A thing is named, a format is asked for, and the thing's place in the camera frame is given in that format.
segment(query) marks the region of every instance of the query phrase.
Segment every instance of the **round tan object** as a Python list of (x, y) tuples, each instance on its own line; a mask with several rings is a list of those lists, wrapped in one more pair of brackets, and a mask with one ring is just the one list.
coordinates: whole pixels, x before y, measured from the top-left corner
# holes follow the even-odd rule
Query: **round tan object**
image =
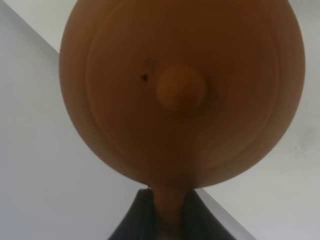
[(291, 123), (305, 76), (287, 0), (78, 0), (60, 82), (86, 144), (153, 189), (228, 180)]

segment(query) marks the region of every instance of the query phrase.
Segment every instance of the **small dark spot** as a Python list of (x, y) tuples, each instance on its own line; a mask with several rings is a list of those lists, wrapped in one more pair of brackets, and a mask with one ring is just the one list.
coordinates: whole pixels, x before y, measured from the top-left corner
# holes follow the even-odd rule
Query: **small dark spot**
[(148, 74), (143, 74), (141, 76), (142, 81), (144, 81), (145, 83), (148, 82), (149, 78), (148, 78)]

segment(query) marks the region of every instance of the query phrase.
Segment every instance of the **central knob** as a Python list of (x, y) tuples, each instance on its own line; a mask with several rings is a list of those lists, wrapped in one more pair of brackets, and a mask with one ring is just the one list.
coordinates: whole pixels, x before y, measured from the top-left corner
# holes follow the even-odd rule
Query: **central knob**
[(202, 104), (207, 86), (204, 77), (197, 70), (177, 65), (160, 75), (156, 93), (162, 105), (170, 111), (189, 113)]

